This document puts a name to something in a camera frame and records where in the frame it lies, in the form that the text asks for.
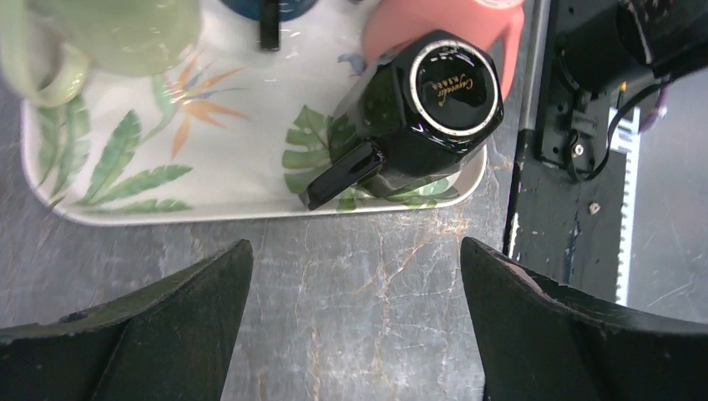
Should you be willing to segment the black octagonal mug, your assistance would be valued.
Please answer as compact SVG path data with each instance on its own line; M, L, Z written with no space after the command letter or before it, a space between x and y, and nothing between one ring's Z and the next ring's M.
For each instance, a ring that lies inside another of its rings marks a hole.
M444 30L371 62L336 107L331 164L301 192L315 210L355 187L376 198L458 173L503 121L492 57Z

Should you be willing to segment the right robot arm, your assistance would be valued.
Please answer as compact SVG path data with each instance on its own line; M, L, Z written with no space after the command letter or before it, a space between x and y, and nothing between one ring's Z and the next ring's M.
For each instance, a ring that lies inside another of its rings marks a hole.
M647 74L671 81L707 66L705 1L562 1L557 63L574 89L603 92Z

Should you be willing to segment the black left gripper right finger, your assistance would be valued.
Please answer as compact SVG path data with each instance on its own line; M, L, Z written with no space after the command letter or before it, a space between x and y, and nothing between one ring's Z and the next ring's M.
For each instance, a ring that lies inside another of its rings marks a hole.
M460 264L485 399L706 399L704 323L593 297L472 237Z

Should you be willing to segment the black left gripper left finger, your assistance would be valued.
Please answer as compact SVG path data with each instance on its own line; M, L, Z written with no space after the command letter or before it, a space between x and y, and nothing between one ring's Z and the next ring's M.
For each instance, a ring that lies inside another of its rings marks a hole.
M253 266L242 240L111 302L5 327L2 399L220 399Z

